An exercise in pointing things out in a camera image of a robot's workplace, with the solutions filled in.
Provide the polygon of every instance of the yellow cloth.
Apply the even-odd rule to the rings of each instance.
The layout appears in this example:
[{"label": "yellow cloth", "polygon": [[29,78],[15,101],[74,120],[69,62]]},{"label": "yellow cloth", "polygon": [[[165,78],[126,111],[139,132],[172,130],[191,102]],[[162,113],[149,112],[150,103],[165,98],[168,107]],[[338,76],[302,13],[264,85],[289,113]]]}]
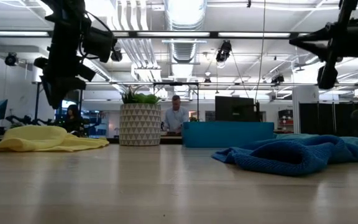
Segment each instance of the yellow cloth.
[{"label": "yellow cloth", "polygon": [[78,138],[56,126],[23,126],[8,130],[0,142],[0,151],[74,152],[107,146],[107,139]]}]

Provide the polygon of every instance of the geometric patterned planter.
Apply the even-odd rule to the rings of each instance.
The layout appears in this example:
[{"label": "geometric patterned planter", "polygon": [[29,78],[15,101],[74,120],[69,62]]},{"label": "geometric patterned planter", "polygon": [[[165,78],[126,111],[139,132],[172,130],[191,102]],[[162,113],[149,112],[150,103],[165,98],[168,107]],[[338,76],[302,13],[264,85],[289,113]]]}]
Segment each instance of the geometric patterned planter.
[{"label": "geometric patterned planter", "polygon": [[119,144],[156,146],[161,138],[161,105],[128,103],[121,105]]}]

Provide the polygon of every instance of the blue box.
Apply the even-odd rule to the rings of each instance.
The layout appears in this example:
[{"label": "blue box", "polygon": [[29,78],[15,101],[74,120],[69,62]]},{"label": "blue box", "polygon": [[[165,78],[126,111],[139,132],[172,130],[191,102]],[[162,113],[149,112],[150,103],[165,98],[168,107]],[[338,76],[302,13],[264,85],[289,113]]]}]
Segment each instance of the blue box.
[{"label": "blue box", "polygon": [[272,122],[185,122],[186,147],[241,147],[247,143],[274,138]]}]

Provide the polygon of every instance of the woman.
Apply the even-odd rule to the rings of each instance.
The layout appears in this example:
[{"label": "woman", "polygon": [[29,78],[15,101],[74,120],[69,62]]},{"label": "woman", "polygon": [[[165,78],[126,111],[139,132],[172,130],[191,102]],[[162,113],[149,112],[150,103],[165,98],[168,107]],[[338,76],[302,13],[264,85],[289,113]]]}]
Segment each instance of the woman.
[{"label": "woman", "polygon": [[84,126],[77,105],[70,105],[67,108],[66,120],[63,124],[63,128],[65,128],[68,133],[81,136],[80,133],[83,132]]}]

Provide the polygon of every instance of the table surface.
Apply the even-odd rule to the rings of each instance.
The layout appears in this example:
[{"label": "table surface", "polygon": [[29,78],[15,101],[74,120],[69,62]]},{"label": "table surface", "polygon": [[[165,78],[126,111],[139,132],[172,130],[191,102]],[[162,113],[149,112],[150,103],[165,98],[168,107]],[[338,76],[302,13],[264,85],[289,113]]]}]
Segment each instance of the table surface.
[{"label": "table surface", "polygon": [[261,174],[182,146],[0,153],[0,223],[358,223],[358,164]]}]

